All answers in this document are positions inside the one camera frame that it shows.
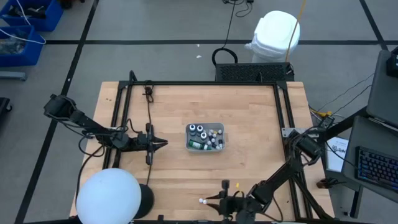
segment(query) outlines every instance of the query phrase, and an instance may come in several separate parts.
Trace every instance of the keyboard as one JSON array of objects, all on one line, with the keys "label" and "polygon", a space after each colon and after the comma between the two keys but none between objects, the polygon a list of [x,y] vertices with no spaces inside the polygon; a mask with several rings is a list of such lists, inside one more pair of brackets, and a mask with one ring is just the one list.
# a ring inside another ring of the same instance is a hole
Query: keyboard
[{"label": "keyboard", "polygon": [[398,192],[398,158],[359,146],[356,167],[357,179]]}]

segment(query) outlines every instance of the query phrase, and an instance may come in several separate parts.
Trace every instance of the blue bin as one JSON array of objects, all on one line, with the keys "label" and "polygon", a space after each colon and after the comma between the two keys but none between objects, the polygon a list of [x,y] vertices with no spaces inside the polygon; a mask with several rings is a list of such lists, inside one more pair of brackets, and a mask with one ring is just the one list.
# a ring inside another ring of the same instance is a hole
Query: blue bin
[{"label": "blue bin", "polygon": [[[8,34],[16,33],[16,30],[20,30],[29,34],[28,40],[44,41],[32,26],[0,27],[0,29]],[[6,38],[9,38],[9,36],[0,32],[0,39]],[[42,44],[26,42],[24,50],[20,54],[0,54],[0,67],[35,65],[42,48]]]},{"label": "blue bin", "polygon": [[[19,0],[22,7],[25,5],[38,5],[38,6],[47,6],[47,10],[45,12],[45,19],[38,18],[27,18],[32,26],[35,27],[37,31],[53,31],[63,13],[63,9],[57,0]],[[16,0],[8,0],[6,5],[0,11],[0,18],[4,19],[10,26],[24,26],[28,25],[23,17],[11,17],[6,14],[10,10],[11,6],[19,7]]]}]

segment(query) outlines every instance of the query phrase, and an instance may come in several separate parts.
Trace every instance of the white paper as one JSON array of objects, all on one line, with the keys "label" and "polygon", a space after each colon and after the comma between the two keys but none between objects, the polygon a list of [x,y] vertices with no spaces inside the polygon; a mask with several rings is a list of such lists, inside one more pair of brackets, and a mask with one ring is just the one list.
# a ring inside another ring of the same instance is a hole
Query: white paper
[{"label": "white paper", "polygon": [[[328,141],[329,146],[342,158],[346,157],[346,151],[348,147],[348,140],[334,137]],[[343,168],[344,160],[336,156],[328,146],[326,146],[327,154],[327,170],[332,170],[335,172],[341,172]]]}]

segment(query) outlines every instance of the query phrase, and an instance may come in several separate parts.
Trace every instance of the wooden tabletop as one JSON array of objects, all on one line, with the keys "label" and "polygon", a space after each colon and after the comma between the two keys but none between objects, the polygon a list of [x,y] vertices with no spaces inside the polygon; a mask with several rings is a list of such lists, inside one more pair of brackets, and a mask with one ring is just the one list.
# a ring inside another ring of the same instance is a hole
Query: wooden tabletop
[{"label": "wooden tabletop", "polygon": [[[116,99],[117,82],[104,82],[96,105],[94,120],[108,127]],[[290,104],[298,128],[312,125],[303,83],[288,83]],[[145,130],[149,122],[147,103],[142,86],[134,86],[128,118],[135,130]],[[154,191],[155,204],[143,220],[221,220],[215,210],[199,203],[199,198],[216,195],[221,181],[229,179],[230,192],[245,193],[256,183],[269,178],[284,162],[282,140],[271,86],[155,86],[154,103],[150,105],[155,135],[169,140],[169,145],[154,154],[154,164],[149,187]],[[282,108],[283,94],[280,91]],[[118,121],[123,111],[122,96]],[[287,115],[284,110],[284,121]],[[226,148],[223,152],[193,154],[185,148],[185,127],[190,123],[223,123]],[[130,137],[136,136],[131,130]],[[89,140],[86,152],[99,147]],[[149,166],[145,152],[122,153],[120,168],[129,171],[142,184],[146,183]],[[81,185],[101,170],[103,157],[91,158],[81,175]],[[316,182],[324,178],[322,162],[305,168],[307,186],[323,209],[334,217],[328,190],[318,189]],[[294,220],[289,185],[286,182],[275,192],[284,219]],[[299,194],[302,216],[305,216],[302,197]],[[266,212],[280,219],[273,202]],[[70,215],[76,215],[75,204]],[[256,220],[269,220],[257,215]]]}]

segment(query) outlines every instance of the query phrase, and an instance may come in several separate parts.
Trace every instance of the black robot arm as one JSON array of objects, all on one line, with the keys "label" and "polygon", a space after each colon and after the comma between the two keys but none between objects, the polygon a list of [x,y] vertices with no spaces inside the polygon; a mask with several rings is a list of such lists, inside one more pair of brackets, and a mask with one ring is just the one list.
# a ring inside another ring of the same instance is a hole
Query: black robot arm
[{"label": "black robot arm", "polygon": [[[120,152],[148,151],[152,154],[168,144],[167,140],[154,136],[154,127],[149,123],[146,124],[147,134],[139,131],[135,138],[130,138],[126,134],[126,127],[120,130],[105,128],[78,110],[76,103],[63,95],[51,95],[50,101],[44,106],[44,115],[68,128],[81,128],[84,136],[95,136],[101,144],[116,148]],[[151,165],[152,159],[147,158],[146,162]]]},{"label": "black robot arm", "polygon": [[[305,165],[313,165],[319,160],[322,150],[318,144],[306,134],[299,134],[293,131],[287,138],[290,144],[289,148],[293,148],[293,152],[304,152],[311,161]],[[228,223],[232,218],[232,213],[236,212],[236,222],[238,224],[253,224],[257,213],[265,214],[272,202],[274,192],[289,179],[292,179],[308,200],[319,219],[334,220],[329,216],[317,203],[314,197],[306,188],[305,184],[297,177],[297,174],[303,170],[305,166],[298,158],[289,158],[282,167],[280,167],[269,179],[260,181],[255,184],[246,196],[237,197],[228,196],[229,180],[223,180],[223,190],[218,195],[208,197],[207,199],[220,199],[220,203],[207,205],[217,210],[224,217],[223,222]]]}]

